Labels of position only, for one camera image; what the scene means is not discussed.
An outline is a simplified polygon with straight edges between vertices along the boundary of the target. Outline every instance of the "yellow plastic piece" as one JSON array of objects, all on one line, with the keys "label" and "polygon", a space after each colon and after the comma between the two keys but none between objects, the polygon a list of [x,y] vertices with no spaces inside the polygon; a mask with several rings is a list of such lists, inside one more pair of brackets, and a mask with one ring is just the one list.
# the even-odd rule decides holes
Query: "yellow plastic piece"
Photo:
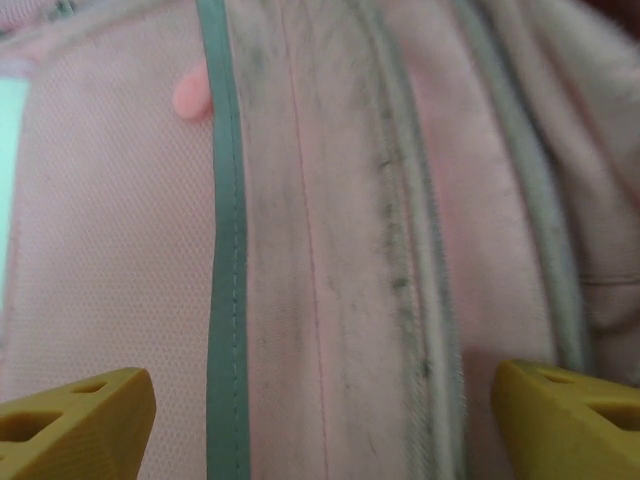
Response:
[{"label": "yellow plastic piece", "polygon": [[512,361],[492,403],[518,480],[640,479],[640,390]]},{"label": "yellow plastic piece", "polygon": [[0,479],[135,479],[156,402],[125,368],[0,405]]}]

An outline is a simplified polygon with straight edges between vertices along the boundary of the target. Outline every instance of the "light green background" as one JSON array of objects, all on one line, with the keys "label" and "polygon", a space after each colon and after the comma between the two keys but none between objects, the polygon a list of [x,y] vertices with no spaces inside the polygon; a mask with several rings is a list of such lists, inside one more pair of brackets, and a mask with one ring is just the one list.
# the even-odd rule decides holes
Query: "light green background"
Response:
[{"label": "light green background", "polygon": [[22,112],[29,91],[26,80],[0,78],[0,309],[4,306],[6,258],[9,246],[13,180]]}]

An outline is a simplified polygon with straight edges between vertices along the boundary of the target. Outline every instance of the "pink backpack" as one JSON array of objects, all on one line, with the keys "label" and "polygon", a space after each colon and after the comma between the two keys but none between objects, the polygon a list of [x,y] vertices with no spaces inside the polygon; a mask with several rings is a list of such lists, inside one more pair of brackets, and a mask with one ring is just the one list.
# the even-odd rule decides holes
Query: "pink backpack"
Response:
[{"label": "pink backpack", "polygon": [[0,0],[0,400],[147,368],[145,479],[513,478],[499,361],[640,365],[640,57],[610,15]]}]

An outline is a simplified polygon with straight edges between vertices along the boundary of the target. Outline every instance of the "strap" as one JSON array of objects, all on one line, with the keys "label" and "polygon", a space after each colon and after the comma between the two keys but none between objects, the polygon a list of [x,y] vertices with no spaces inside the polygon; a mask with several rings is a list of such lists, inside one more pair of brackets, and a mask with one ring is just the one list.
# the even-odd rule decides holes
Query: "strap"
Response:
[{"label": "strap", "polygon": [[224,0],[198,0],[215,105],[216,246],[207,358],[207,478],[249,480],[247,220],[242,138]]}]

